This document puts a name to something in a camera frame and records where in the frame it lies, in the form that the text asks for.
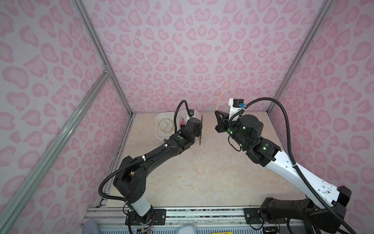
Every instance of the plastic bin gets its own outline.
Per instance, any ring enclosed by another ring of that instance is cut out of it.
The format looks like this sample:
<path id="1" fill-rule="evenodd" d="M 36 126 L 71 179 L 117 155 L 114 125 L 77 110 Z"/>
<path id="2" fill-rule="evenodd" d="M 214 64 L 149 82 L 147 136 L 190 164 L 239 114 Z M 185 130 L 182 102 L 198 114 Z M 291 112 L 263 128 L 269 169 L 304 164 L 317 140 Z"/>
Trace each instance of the plastic bin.
<path id="1" fill-rule="evenodd" d="M 190 109 L 190 110 L 194 110 L 195 111 L 195 118 L 200 119 L 200 115 L 199 115 L 199 112 L 197 110 L 195 110 L 195 109 Z M 185 122 L 187 122 L 187 110 L 186 109 L 179 110 L 179 112 L 177 114 L 177 130 L 179 130 L 181 128 L 179 123 L 181 122 L 182 118 L 184 119 Z"/>
<path id="2" fill-rule="evenodd" d="M 168 139 L 172 134 L 174 134 L 174 129 L 170 133 L 165 133 L 165 132 L 163 132 L 163 131 L 160 130 L 160 128 L 159 128 L 159 122 L 162 119 L 165 119 L 165 118 L 171 119 L 173 121 L 173 119 L 174 119 L 174 112 L 160 113 L 155 118 L 154 133 L 155 133 L 156 137 L 161 142 L 163 142 L 164 139 Z M 161 127 L 161 129 L 166 129 L 167 128 L 167 130 L 169 130 L 169 128 L 173 128 L 174 127 L 174 122 L 172 123 L 169 120 L 162 121 L 160 123 L 160 127 Z"/>

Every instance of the wire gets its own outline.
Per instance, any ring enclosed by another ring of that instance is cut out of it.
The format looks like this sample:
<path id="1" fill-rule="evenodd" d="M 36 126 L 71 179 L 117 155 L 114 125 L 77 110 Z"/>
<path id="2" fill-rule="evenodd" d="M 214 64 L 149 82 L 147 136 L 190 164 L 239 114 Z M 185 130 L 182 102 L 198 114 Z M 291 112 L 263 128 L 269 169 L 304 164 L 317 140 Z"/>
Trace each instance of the wire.
<path id="1" fill-rule="evenodd" d="M 182 128 L 182 125 L 186 125 L 186 122 L 184 121 L 183 117 L 181 117 L 181 121 L 179 122 L 179 127 Z"/>
<path id="2" fill-rule="evenodd" d="M 227 139 L 228 140 L 228 142 L 229 142 L 229 144 L 232 146 L 232 148 L 234 148 L 234 150 L 236 150 L 236 151 L 238 151 L 238 152 L 240 152 L 240 151 L 242 151 L 242 147 L 240 146 L 240 149 L 236 149 L 231 143 L 230 143 L 230 136 L 229 136 L 229 138 Z"/>
<path id="3" fill-rule="evenodd" d="M 152 216 L 152 223 L 151 223 L 151 225 L 148 226 L 148 228 L 153 228 L 153 224 L 154 224 L 154 216 Z"/>
<path id="4" fill-rule="evenodd" d="M 127 215 L 128 213 L 125 212 L 125 206 L 126 206 L 126 204 L 123 206 L 122 211 L 123 211 L 123 213 L 124 213 L 125 215 Z"/>
<path id="5" fill-rule="evenodd" d="M 190 113 L 190 110 L 188 109 L 187 101 L 186 100 L 182 100 L 179 103 L 179 105 L 177 106 L 177 109 L 175 110 L 175 113 L 174 113 L 174 133 L 177 132 L 177 114 L 178 114 L 179 108 L 181 108 L 181 106 L 182 106 L 183 103 L 186 105 L 188 116 L 192 117 L 192 114 Z"/>
<path id="6" fill-rule="evenodd" d="M 169 128 L 169 131 L 165 131 L 168 128 L 168 126 L 169 126 L 169 123 L 166 120 L 169 120 L 171 122 L 171 125 L 172 125 L 172 128 Z M 165 123 L 167 124 L 166 127 L 165 127 L 165 129 L 161 128 L 161 122 L 162 121 L 165 121 Z M 163 119 L 161 119 L 159 121 L 159 130 L 162 131 L 162 132 L 164 132 L 164 133 L 167 133 L 167 134 L 171 133 L 174 130 L 174 122 L 173 122 L 173 120 L 171 120 L 169 118 L 163 118 Z"/>
<path id="7" fill-rule="evenodd" d="M 286 122 L 286 133 L 287 133 L 287 152 L 288 152 L 288 157 L 290 159 L 290 161 L 292 162 L 292 167 L 296 170 L 297 174 L 300 176 L 300 178 L 302 179 L 302 181 L 304 182 L 304 184 L 308 187 L 308 189 L 313 193 L 313 195 L 316 197 L 316 199 L 332 214 L 332 216 L 334 216 L 338 221 L 339 223 L 341 223 L 341 225 L 343 225 L 351 234 L 357 234 L 353 228 L 351 226 L 349 226 L 349 224 L 347 224 L 346 221 L 344 221 L 344 219 L 338 214 L 336 213 L 321 197 L 320 195 L 315 191 L 315 189 L 310 185 L 309 181 L 305 178 L 305 176 L 303 175 L 303 173 L 301 172 L 300 168 L 298 167 L 298 165 L 296 165 L 296 161 L 294 159 L 294 156 L 292 155 L 292 150 L 291 150 L 291 134 L 290 134 L 290 131 L 289 131 L 289 121 L 288 121 L 288 116 L 287 116 L 287 112 L 286 110 L 284 109 L 283 105 L 276 99 L 274 98 L 271 98 L 271 97 L 262 97 L 262 98 L 258 98 L 258 99 L 255 99 L 253 101 L 251 101 L 250 103 L 248 103 L 242 110 L 236 112 L 235 114 L 233 114 L 233 116 L 231 116 L 231 118 L 229 119 L 229 123 L 231 123 L 231 121 L 239 115 L 239 117 L 237 118 L 235 124 L 239 121 L 239 119 L 241 118 L 242 114 L 245 112 L 245 110 L 252 104 L 258 102 L 258 101 L 264 101 L 264 100 L 268 100 L 268 101 L 272 101 L 274 102 L 275 104 L 277 104 L 279 106 L 279 108 L 282 110 L 283 112 L 283 115 L 284 115 L 284 119 L 285 119 L 285 122 Z"/>
<path id="8" fill-rule="evenodd" d="M 288 228 L 289 234 L 294 234 L 292 232 L 292 230 L 291 230 L 291 227 L 289 226 L 289 220 L 290 220 L 290 218 L 287 218 L 286 220 L 287 220 L 287 228 Z"/>
<path id="9" fill-rule="evenodd" d="M 340 229 L 340 228 L 338 229 L 338 232 L 341 233 L 341 234 L 349 234 L 349 233 L 347 233 L 346 231 L 343 231 L 343 230 Z"/>
<path id="10" fill-rule="evenodd" d="M 131 230 L 130 216 L 127 216 L 127 227 L 129 228 L 129 233 L 130 233 L 130 234 L 133 234 L 133 233 L 132 233 L 132 230 Z"/>
<path id="11" fill-rule="evenodd" d="M 278 225 L 279 225 L 278 233 L 280 233 L 281 232 L 281 224 L 280 224 L 278 219 L 277 219 L 277 221 L 278 221 Z"/>
<path id="12" fill-rule="evenodd" d="M 232 78 L 232 77 L 233 77 L 233 75 L 231 75 L 231 77 L 230 77 L 230 79 L 229 79 L 229 83 L 227 84 L 226 88 L 223 90 L 223 92 L 222 92 L 220 98 L 218 99 L 217 107 L 215 108 L 215 110 L 218 110 L 218 105 L 220 104 L 220 100 L 221 100 L 221 97 L 222 97 L 223 93 L 224 93 L 225 90 L 229 87 L 229 85 L 231 85 L 231 78 Z M 212 126 L 212 124 L 214 123 L 215 119 L 216 119 L 216 117 L 214 117 L 212 123 L 211 123 L 211 124 L 209 125 L 209 127 L 205 130 L 203 136 L 205 136 L 206 131 L 208 131 L 208 129 Z"/>
<path id="13" fill-rule="evenodd" d="M 258 230 L 260 230 L 260 229 L 264 226 L 265 221 L 262 220 L 261 227 L 259 227 L 259 228 L 254 228 L 254 227 L 252 227 L 252 225 L 251 225 L 251 216 L 250 216 L 249 219 L 248 219 L 248 223 L 249 223 L 249 225 L 251 226 L 251 228 L 252 228 L 253 230 L 258 231 Z"/>

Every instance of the metal rail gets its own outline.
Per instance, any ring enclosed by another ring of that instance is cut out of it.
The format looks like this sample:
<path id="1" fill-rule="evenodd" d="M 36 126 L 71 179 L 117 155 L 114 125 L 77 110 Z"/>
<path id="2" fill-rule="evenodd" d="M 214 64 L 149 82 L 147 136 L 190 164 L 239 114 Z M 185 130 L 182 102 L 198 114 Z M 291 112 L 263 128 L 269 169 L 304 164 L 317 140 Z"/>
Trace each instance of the metal rail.
<path id="1" fill-rule="evenodd" d="M 87 13 L 87 10 L 86 10 L 86 7 L 85 5 L 83 4 L 83 2 L 81 0 L 71 0 L 72 3 L 74 4 L 76 10 L 77 10 L 77 13 L 80 17 L 80 19 L 82 20 L 83 22 L 83 26 L 86 28 L 86 31 L 88 33 L 88 35 L 90 36 L 91 40 L 92 40 L 92 43 L 93 43 L 93 46 L 95 47 L 96 51 L 98 52 L 98 55 L 100 57 L 100 60 L 101 62 L 103 63 L 103 65 L 106 67 L 106 69 L 108 70 L 109 73 L 112 73 L 112 81 L 114 83 L 114 87 L 116 89 L 116 92 L 118 94 L 118 96 L 120 97 L 120 100 L 121 102 L 123 103 L 123 105 L 125 106 L 125 109 L 128 113 L 129 116 L 132 115 L 132 112 L 131 112 L 131 109 L 130 109 L 130 106 L 125 98 L 125 95 L 118 83 L 118 80 L 115 76 L 115 74 L 112 72 L 112 67 L 109 63 L 109 60 L 104 52 L 104 49 L 100 43 L 100 40 L 95 32 L 95 29 L 94 27 L 92 26 L 92 23 L 90 21 L 90 17 Z"/>
<path id="2" fill-rule="evenodd" d="M 259 208 L 259 206 L 155 208 L 166 209 L 165 225 L 157 227 L 181 227 L 187 224 L 193 224 L 196 227 L 249 227 L 246 224 L 243 209 Z M 83 224 L 89 219 L 94 219 L 99 228 L 120 228 L 125 225 L 126 215 L 122 208 L 89 208 Z M 304 224 L 301 220 L 292 220 L 292 225 L 303 226 Z"/>
<path id="3" fill-rule="evenodd" d="M 16 222 L 18 216 L 21 214 L 24 207 L 27 205 L 28 201 L 38 188 L 39 184 L 52 167 L 56 158 L 58 155 L 60 155 L 75 129 L 78 127 L 79 123 L 91 107 L 97 95 L 100 93 L 109 76 L 111 76 L 111 74 L 107 72 L 103 72 L 103 74 L 101 74 L 100 78 L 96 81 L 92 89 L 79 104 L 76 111 L 66 122 L 58 136 L 54 139 L 51 146 L 43 154 L 42 158 L 36 164 L 34 169 L 29 173 L 26 180 L 18 189 L 17 193 L 9 201 L 8 205 L 1 213 L 0 234 L 6 234 Z"/>
<path id="4" fill-rule="evenodd" d="M 323 24 L 324 20 L 326 19 L 333 3 L 334 3 L 334 0 L 325 0 L 322 3 L 322 6 L 319 9 L 319 11 L 317 13 L 317 16 L 314 19 L 312 25 L 310 26 L 309 31 L 306 34 L 303 43 L 301 44 L 299 50 L 297 51 L 294 60 L 292 61 L 290 67 L 288 68 L 288 70 L 286 72 L 286 75 L 284 76 L 284 78 L 282 80 L 282 83 L 280 84 L 279 88 L 276 91 L 276 93 L 274 95 L 274 99 L 279 101 L 280 96 L 282 95 L 282 93 L 286 89 L 286 86 L 287 86 L 288 82 L 291 80 L 291 78 L 292 78 L 292 76 L 295 72 L 295 69 L 297 68 L 297 66 L 299 65 L 300 61 L 302 60 L 304 54 L 306 53 L 307 48 L 309 47 L 309 45 L 313 41 L 314 36 L 316 35 L 317 31 L 319 30 L 319 28 Z M 271 102 L 267 112 L 270 114 L 274 110 L 274 107 L 276 107 L 276 106 L 277 105 L 274 102 Z"/>

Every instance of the pink spot pattern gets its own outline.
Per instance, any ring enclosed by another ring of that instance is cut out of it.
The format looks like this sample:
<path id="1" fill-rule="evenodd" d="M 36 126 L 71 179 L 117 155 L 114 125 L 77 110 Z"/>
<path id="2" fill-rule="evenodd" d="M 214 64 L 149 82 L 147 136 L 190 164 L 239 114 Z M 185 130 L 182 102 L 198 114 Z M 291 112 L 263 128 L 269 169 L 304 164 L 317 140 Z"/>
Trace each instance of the pink spot pattern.
<path id="1" fill-rule="evenodd" d="M 83 2 L 132 111 L 152 112 L 182 99 L 215 110 L 231 75 L 220 110 L 228 98 L 272 97 L 323 1 Z"/>
<path id="2" fill-rule="evenodd" d="M 336 1 L 280 99 L 295 158 L 352 190 L 345 220 L 358 233 L 374 230 L 373 11 L 369 1 Z M 282 113 L 270 117 L 286 145 Z"/>
<path id="3" fill-rule="evenodd" d="M 99 106 L 100 111 L 96 111 L 94 106 Z M 100 126 L 94 118 L 105 119 L 105 125 Z M 84 121 L 34 193 L 31 201 L 35 201 L 36 208 L 28 208 L 13 228 L 17 228 L 19 233 L 76 233 L 85 210 L 92 207 L 98 197 L 97 188 L 107 173 L 127 120 L 114 86 L 107 81 Z M 34 154 L 28 153 L 23 167 L 33 164 L 37 158 Z M 13 179 L 15 185 L 2 193 L 11 196 L 16 191 L 15 186 L 24 179 L 24 176 L 16 177 Z"/>
<path id="4" fill-rule="evenodd" d="M 86 92 L 91 89 L 99 78 L 104 68 L 96 55 L 88 34 L 82 27 L 78 15 L 75 15 L 74 6 L 69 0 L 19 0 L 2 1 L 0 3 L 0 210 L 9 202 L 17 192 L 30 171 L 40 160 L 46 148 L 50 145 L 68 118 L 74 112 Z M 103 112 L 114 113 L 120 116 L 123 111 L 117 94 L 107 84 L 107 93 L 112 93 L 107 98 L 113 104 L 103 109 Z M 116 123 L 110 123 L 120 131 L 125 121 L 124 116 L 117 118 Z M 89 123 L 90 129 L 98 130 L 97 123 Z M 78 133 L 74 138 L 80 139 Z M 111 155 L 112 144 L 118 141 L 120 133 L 107 134 L 111 146 L 107 152 L 95 155 L 100 163 L 94 169 L 100 169 L 98 174 L 92 175 L 92 180 L 99 181 L 104 176 L 108 165 L 105 156 Z M 85 139 L 90 141 L 90 134 Z M 101 148 L 106 140 L 99 142 Z M 63 214 L 71 199 L 81 200 L 83 192 L 78 187 L 74 197 L 65 198 L 64 189 L 71 185 L 71 178 L 61 188 L 60 175 L 65 172 L 74 174 L 82 169 L 81 158 L 78 158 L 77 168 L 71 172 L 65 165 L 74 154 L 80 155 L 79 150 L 88 153 L 84 148 L 86 143 L 79 140 L 79 148 L 66 150 L 60 157 L 64 157 L 63 168 L 52 169 L 40 188 L 34 194 L 29 204 L 24 209 L 19 220 L 12 229 L 12 233 L 53 233 L 53 231 L 74 233 L 82 211 L 92 205 L 97 188 L 91 185 L 90 198 L 79 205 L 76 219 L 70 222 L 71 217 Z M 50 209 L 54 207 L 53 215 L 48 218 Z M 57 212 L 56 207 L 64 209 Z"/>

